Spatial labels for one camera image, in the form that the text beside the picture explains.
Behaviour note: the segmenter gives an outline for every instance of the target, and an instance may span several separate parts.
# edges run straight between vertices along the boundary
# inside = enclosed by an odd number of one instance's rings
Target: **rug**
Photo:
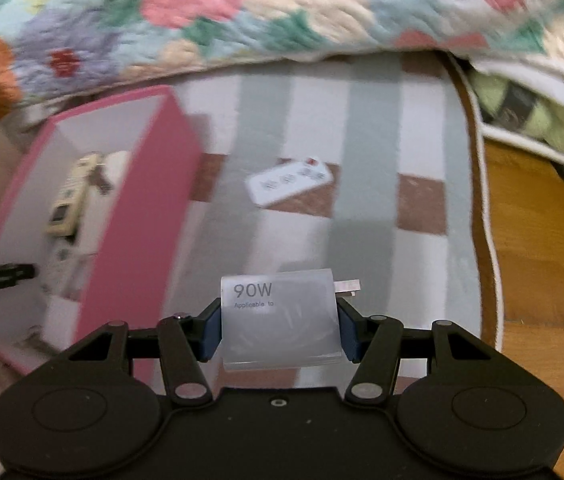
[[[564,0],[0,0],[0,117],[271,59],[422,48],[545,56],[545,20],[556,12]]]
[[[172,266],[164,316],[199,313],[222,276],[331,268],[360,279],[351,303],[429,329],[450,319],[500,348],[501,306],[481,139],[462,75],[433,53],[278,62],[163,80],[205,155]],[[318,158],[334,183],[260,209],[244,180]],[[215,385],[343,386],[355,366],[226,372]],[[400,375],[426,374],[423,360]],[[161,377],[155,367],[153,386]]]

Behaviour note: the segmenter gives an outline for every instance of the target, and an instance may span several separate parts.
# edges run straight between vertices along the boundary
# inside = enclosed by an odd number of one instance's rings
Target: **wooden floor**
[[[545,160],[488,143],[504,353],[564,397],[564,181]],[[564,453],[557,472],[564,477]]]

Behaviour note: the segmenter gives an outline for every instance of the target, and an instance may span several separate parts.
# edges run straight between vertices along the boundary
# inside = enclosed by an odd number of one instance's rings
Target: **gray stripe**
[[[481,291],[473,245],[472,178],[466,113],[455,86],[444,76],[444,165],[446,171],[446,222],[448,237],[448,319],[479,337]]]
[[[362,291],[351,303],[369,315],[386,312],[389,303],[398,184],[400,57],[357,57],[352,79],[327,265],[336,280],[361,280]]]
[[[235,144],[166,314],[199,313],[220,295],[222,276],[243,272],[251,252],[261,211],[251,202],[244,180],[277,163],[292,78],[288,63],[247,66],[241,73]]]

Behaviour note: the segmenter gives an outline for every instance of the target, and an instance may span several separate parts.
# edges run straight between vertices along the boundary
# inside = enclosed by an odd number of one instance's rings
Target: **quilt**
[[[564,16],[564,0],[0,0],[0,118],[132,81],[281,58],[432,48],[549,57],[543,20],[555,13]]]

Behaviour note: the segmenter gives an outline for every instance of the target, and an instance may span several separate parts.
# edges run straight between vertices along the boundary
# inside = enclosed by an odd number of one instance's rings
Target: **pink box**
[[[44,233],[50,208],[75,160],[120,150],[131,152],[128,170],[82,302],[66,314],[73,341],[110,320],[140,328],[159,319],[201,155],[171,87],[125,92],[51,118],[0,206],[0,264],[41,266],[53,243]],[[45,310],[37,278],[0,290],[0,355],[24,373],[46,360],[18,344]]]

